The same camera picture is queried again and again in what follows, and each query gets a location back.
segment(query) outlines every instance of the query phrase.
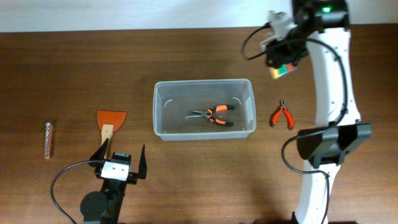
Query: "orange handle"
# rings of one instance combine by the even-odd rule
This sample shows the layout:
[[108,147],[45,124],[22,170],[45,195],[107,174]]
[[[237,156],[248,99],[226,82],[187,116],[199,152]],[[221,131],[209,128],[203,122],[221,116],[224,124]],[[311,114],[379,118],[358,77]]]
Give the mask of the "orange handle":
[[271,118],[269,120],[269,124],[271,125],[271,127],[275,127],[276,119],[278,119],[279,115],[282,113],[282,110],[283,108],[281,106],[278,106],[275,112],[271,115]]
[[224,110],[235,110],[235,107],[231,106],[231,105],[219,105],[213,109],[209,109],[208,111],[210,112],[210,114],[213,114],[213,113],[216,113],[219,111],[224,111]]
[[234,126],[233,122],[222,121],[222,120],[216,119],[216,118],[214,118],[212,116],[207,117],[207,120],[209,120],[213,124],[218,124],[218,125],[224,126],[224,127],[232,127],[232,126]]
[[292,115],[290,115],[289,111],[287,111],[286,108],[284,108],[284,113],[286,115],[288,129],[293,130],[294,121]]

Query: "needle-nose pliers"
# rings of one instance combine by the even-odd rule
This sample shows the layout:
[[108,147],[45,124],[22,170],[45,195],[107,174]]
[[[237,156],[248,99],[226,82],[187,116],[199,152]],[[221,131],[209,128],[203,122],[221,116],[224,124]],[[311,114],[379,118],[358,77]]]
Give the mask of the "needle-nose pliers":
[[227,122],[227,121],[222,121],[220,119],[216,119],[213,117],[213,115],[219,111],[224,111],[224,110],[235,110],[234,106],[231,105],[219,105],[214,107],[213,109],[208,109],[207,111],[189,111],[191,113],[195,113],[196,115],[193,116],[186,116],[186,118],[206,118],[208,121],[210,121],[213,124],[218,124],[220,126],[224,127],[232,127],[234,126],[233,122]]

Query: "green light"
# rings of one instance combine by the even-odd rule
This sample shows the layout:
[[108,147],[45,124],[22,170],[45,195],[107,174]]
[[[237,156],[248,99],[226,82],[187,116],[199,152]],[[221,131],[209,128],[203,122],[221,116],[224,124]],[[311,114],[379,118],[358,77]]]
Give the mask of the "green light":
[[323,7],[323,8],[322,8],[322,11],[323,11],[324,13],[329,13],[329,12],[331,11],[331,7]]

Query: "white wall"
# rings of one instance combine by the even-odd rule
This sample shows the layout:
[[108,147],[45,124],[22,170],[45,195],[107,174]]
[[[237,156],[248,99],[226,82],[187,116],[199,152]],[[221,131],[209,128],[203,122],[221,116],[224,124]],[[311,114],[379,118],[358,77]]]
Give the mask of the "white wall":
[[[398,0],[348,0],[355,24],[398,22]],[[0,32],[260,26],[290,0],[0,0]]]

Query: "orange paint scraper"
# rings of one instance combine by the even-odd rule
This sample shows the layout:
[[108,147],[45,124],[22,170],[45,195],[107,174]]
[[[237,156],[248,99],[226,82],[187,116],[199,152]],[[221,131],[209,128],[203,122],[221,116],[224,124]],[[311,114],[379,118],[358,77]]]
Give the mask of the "orange paint scraper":
[[[126,112],[118,111],[98,111],[97,121],[101,130],[101,145],[104,144],[106,139],[111,140],[113,132],[117,131],[126,119]],[[108,158],[108,148],[105,153],[105,159]]]

